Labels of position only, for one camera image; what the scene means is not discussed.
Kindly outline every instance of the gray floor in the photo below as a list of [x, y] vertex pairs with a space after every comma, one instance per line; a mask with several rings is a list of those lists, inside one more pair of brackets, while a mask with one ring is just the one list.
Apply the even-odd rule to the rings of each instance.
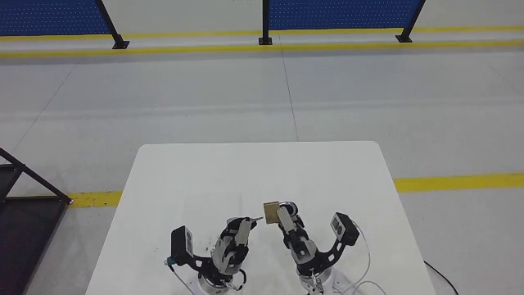
[[[374, 140], [394, 177], [523, 172], [522, 51], [0, 61], [0, 146], [68, 193], [121, 190], [144, 143]], [[29, 180], [13, 194], [38, 194]], [[401, 196], [461, 294], [522, 294], [522, 189]], [[115, 208], [69, 210], [28, 294], [84, 294]], [[433, 279], [438, 294], [451, 294]]]

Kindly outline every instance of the black stand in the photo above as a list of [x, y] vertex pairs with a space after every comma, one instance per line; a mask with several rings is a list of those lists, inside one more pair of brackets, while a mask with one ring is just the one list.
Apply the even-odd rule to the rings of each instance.
[[262, 0], [262, 38], [259, 45], [271, 45], [273, 40], [269, 37], [269, 0]]
[[[0, 148], [0, 294], [21, 295], [46, 250], [66, 205], [73, 201]], [[7, 197], [22, 173], [56, 197]]]
[[424, 7], [425, 2], [426, 0], [420, 0], [420, 2], [418, 2], [417, 10], [411, 17], [411, 21], [409, 22], [408, 27], [402, 30], [402, 34], [395, 36], [396, 39], [399, 40], [399, 43], [412, 43], [413, 42], [411, 38], [409, 37], [409, 35], [411, 34], [411, 31], [413, 31], [415, 22], [417, 21], [418, 15], [420, 15], [420, 11]]
[[109, 27], [111, 36], [113, 36], [113, 39], [115, 40], [115, 45], [113, 46], [113, 49], [126, 49], [129, 46], [129, 41], [124, 41], [122, 39], [122, 36], [118, 34], [118, 32], [116, 32], [115, 25], [113, 25], [113, 21], [109, 17], [109, 13], [107, 12], [106, 7], [104, 6], [104, 2], [102, 0], [95, 0], [95, 3], [97, 4], [98, 9], [102, 14], [104, 21]]

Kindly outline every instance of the white wall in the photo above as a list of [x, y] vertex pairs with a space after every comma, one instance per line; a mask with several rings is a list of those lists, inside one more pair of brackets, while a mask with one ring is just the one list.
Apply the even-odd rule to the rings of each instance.
[[[122, 34], [259, 30], [262, 0], [103, 0]], [[418, 27], [524, 25], [523, 0], [427, 0]]]

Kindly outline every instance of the yellow stripe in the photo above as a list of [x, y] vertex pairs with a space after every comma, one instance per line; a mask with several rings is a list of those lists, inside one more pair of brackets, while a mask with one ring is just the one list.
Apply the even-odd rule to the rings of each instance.
[[[399, 193], [435, 192], [443, 190], [521, 188], [524, 174], [512, 175], [455, 175], [444, 177], [395, 179]], [[69, 208], [116, 207], [122, 197], [121, 191], [100, 193], [71, 193], [75, 201]]]
[[116, 207], [122, 192], [70, 193], [68, 196], [74, 200], [69, 208]]
[[522, 47], [524, 40], [473, 40], [473, 41], [441, 41], [397, 43], [288, 43], [273, 46], [230, 45], [230, 46], [194, 46], [194, 47], [150, 47], [114, 49], [71, 49], [49, 51], [18, 51], [0, 52], [0, 58], [25, 57], [79, 57], [79, 56], [110, 56], [110, 55], [142, 55], [192, 52], [278, 52], [307, 50], [355, 50], [355, 49], [392, 49], [392, 48], [474, 48], [474, 47]]
[[[271, 35], [291, 34], [384, 34], [399, 33], [402, 29], [283, 29], [270, 31]], [[440, 28], [414, 28], [413, 32], [497, 32], [497, 31], [524, 31], [524, 25], [509, 26], [446, 26]], [[261, 35], [259, 29], [238, 31], [211, 31], [211, 32], [170, 32], [170, 33], [140, 33], [122, 34], [125, 39], [137, 38], [177, 38], [177, 37], [237, 37], [247, 35]], [[55, 40], [99, 40], [112, 39], [109, 34], [86, 35], [37, 35], [37, 36], [9, 36], [0, 37], [0, 41], [55, 41]]]
[[515, 188], [524, 187], [524, 174], [456, 175], [449, 177], [395, 179], [395, 186], [399, 193], [483, 188]]

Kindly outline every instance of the white table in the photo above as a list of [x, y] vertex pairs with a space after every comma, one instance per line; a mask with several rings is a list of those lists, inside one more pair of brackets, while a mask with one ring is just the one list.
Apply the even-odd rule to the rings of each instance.
[[[210, 248], [232, 216], [262, 216], [263, 203], [293, 201], [309, 236], [327, 251], [336, 211], [364, 231], [372, 264], [366, 279], [388, 295], [435, 295], [382, 152], [373, 142], [163, 144], [140, 148], [87, 295], [174, 295], [188, 291], [163, 265], [170, 234], [193, 233]], [[250, 236], [242, 266], [245, 294], [304, 294], [276, 225]], [[367, 265], [364, 241], [347, 247], [338, 270], [356, 281]], [[178, 268], [184, 279], [194, 272]], [[363, 294], [381, 292], [366, 284]]]

